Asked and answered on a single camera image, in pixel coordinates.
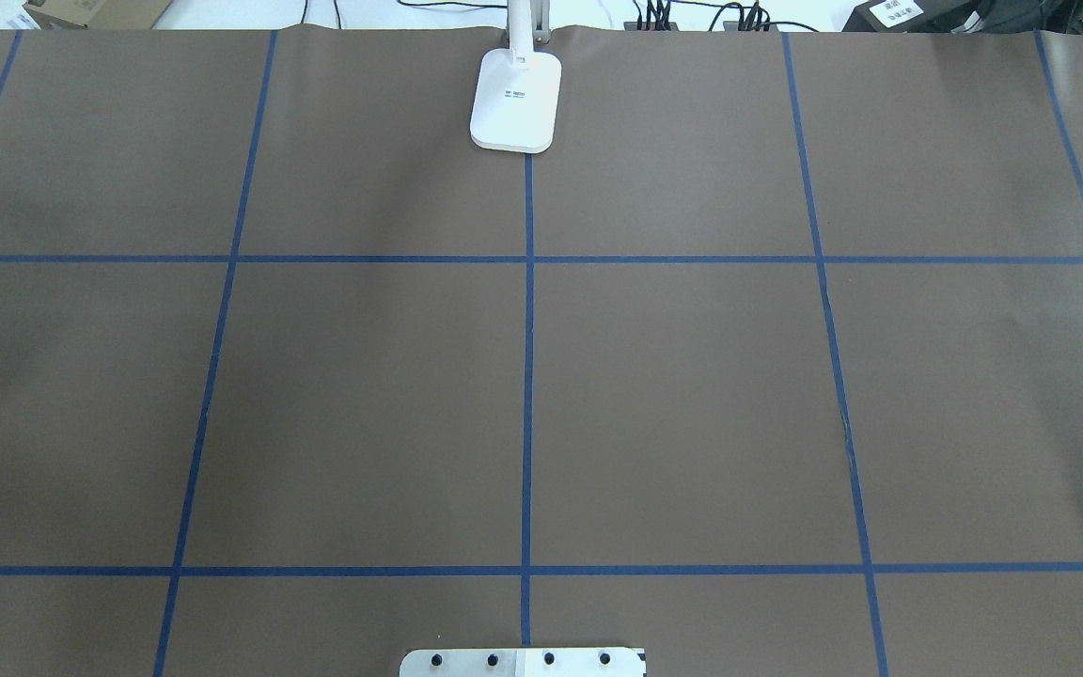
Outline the black usb hub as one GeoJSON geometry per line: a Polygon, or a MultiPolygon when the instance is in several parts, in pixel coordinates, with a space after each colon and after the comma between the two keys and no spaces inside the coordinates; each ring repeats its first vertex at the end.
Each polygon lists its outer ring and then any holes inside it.
{"type": "MultiPolygon", "coordinates": [[[[680,31],[681,26],[675,19],[667,21],[666,24],[662,24],[658,19],[650,18],[645,22],[645,17],[619,22],[619,30],[626,31],[680,31]]],[[[712,26],[705,25],[701,27],[701,30],[705,32],[778,32],[781,30],[781,26],[777,22],[769,23],[752,23],[748,25],[739,26],[739,22],[735,19],[722,19],[718,18],[712,26]]]]}

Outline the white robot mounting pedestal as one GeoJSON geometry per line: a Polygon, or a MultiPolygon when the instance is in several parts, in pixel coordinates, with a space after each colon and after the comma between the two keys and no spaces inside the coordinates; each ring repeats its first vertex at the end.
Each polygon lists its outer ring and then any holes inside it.
{"type": "Polygon", "coordinates": [[[628,647],[508,647],[413,650],[400,676],[648,676],[643,650],[628,647]]]}

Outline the white desk lamp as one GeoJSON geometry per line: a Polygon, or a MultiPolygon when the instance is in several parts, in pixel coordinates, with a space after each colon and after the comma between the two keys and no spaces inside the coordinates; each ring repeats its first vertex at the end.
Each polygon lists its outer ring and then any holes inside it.
{"type": "Polygon", "coordinates": [[[550,1],[508,1],[508,44],[480,61],[470,140],[481,149],[538,154],[553,146],[563,66],[550,41],[550,1]]]}

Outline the brown cardboard box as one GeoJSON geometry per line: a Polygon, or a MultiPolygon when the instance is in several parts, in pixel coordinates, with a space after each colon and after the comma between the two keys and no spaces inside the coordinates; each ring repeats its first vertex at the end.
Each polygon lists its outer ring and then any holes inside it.
{"type": "Polygon", "coordinates": [[[24,1],[41,29],[151,30],[172,1],[24,1]]]}

